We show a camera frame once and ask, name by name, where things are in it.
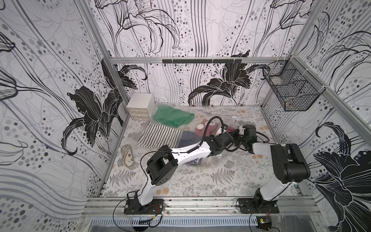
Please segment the red garment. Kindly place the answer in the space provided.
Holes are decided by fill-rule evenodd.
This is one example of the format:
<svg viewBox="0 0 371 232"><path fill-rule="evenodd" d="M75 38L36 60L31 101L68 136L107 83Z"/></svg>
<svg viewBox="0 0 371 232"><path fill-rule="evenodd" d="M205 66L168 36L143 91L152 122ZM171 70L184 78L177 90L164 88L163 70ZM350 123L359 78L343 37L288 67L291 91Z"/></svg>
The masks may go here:
<svg viewBox="0 0 371 232"><path fill-rule="evenodd" d="M208 120L203 119L203 121L196 126L195 133L197 136L203 137L203 133L206 129L207 123L208 123ZM221 124L218 123L216 120L213 120L209 124L209 127L206 130L206 136L217 135L220 128L221 128Z"/></svg>

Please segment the clear plastic vacuum bag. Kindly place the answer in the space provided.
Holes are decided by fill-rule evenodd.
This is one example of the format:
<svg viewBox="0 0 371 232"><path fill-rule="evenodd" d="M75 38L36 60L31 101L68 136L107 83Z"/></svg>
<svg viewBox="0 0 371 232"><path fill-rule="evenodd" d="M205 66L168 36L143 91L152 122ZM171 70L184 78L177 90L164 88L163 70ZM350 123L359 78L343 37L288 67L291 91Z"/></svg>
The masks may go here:
<svg viewBox="0 0 371 232"><path fill-rule="evenodd" d="M215 120L219 121L219 127L214 133L208 134L209 126ZM199 142L182 148L173 148L172 154L180 166L194 160L220 155L223 151L235 152L241 149L252 153L254 143L268 143L269 141L266 135L256 131L254 125L244 125L241 130L228 130L227 124L220 116L213 116L204 126Z"/></svg>

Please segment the dark blue garment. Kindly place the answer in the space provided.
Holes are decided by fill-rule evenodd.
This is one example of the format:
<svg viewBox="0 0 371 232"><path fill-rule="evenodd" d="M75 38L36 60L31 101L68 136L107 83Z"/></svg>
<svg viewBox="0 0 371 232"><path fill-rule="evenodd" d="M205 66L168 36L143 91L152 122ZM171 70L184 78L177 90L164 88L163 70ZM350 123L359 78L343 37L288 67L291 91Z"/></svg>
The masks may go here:
<svg viewBox="0 0 371 232"><path fill-rule="evenodd" d="M176 148L182 148L194 145L201 141L202 137L198 136L194 131L182 131L181 137L177 143ZM187 166L198 166L202 162L202 158L197 158L186 163Z"/></svg>

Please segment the green garment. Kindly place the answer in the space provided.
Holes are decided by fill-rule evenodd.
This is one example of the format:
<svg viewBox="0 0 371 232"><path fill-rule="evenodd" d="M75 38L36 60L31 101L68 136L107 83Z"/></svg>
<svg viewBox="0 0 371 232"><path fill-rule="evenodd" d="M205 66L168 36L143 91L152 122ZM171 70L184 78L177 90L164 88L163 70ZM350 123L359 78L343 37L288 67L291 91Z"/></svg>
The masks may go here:
<svg viewBox="0 0 371 232"><path fill-rule="evenodd" d="M160 105L152 117L156 122L175 128L189 124L194 118L195 115L193 113L167 105Z"/></svg>

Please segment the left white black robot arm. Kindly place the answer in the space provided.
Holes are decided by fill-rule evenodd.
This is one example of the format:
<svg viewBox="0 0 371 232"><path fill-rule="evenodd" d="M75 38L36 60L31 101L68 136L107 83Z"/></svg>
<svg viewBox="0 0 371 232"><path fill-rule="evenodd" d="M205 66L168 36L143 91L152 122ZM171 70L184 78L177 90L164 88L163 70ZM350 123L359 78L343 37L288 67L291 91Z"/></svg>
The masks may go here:
<svg viewBox="0 0 371 232"><path fill-rule="evenodd" d="M216 135L207 136L207 129L215 119L221 123L220 130ZM146 153L145 155L153 154L153 156L147 161L146 168L142 169L146 175L146 182L142 189L136 193L135 199L141 206L149 205L157 187L168 182L178 166L192 160L219 155L233 143L234 139L227 132L227 125L224 124L221 117L215 116L207 122L200 142L182 148L170 148L168 145L164 145L157 151Z"/></svg>

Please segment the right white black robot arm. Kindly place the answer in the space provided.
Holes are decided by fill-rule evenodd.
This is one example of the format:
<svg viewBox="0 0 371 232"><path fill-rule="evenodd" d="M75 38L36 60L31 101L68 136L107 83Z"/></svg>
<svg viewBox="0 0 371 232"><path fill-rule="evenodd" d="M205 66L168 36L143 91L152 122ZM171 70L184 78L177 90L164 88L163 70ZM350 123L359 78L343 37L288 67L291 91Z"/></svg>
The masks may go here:
<svg viewBox="0 0 371 232"><path fill-rule="evenodd" d="M302 182L311 175L309 165L297 144L259 142L258 134L254 125L244 125L243 132L238 129L231 132L237 149L271 157L274 175L256 191L254 195L256 206L278 200L288 187Z"/></svg>

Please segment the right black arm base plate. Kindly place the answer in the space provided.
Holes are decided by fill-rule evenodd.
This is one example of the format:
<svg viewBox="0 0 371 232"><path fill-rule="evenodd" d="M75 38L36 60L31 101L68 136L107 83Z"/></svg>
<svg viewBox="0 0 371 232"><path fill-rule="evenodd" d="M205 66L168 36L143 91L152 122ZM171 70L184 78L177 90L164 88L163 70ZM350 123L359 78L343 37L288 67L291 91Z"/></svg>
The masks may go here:
<svg viewBox="0 0 371 232"><path fill-rule="evenodd" d="M256 200L253 198L240 198L237 206L242 214L278 214L277 201Z"/></svg>

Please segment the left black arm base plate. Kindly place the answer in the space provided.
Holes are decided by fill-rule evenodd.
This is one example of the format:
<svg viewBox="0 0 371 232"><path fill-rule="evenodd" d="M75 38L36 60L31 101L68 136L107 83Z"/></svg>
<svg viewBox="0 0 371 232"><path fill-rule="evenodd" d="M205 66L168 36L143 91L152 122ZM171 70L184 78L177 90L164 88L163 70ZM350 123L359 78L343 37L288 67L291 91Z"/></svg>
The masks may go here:
<svg viewBox="0 0 371 232"><path fill-rule="evenodd" d="M149 204L141 205L137 198L128 199L125 203L125 215L159 215L164 207L163 199L153 199Z"/></svg>

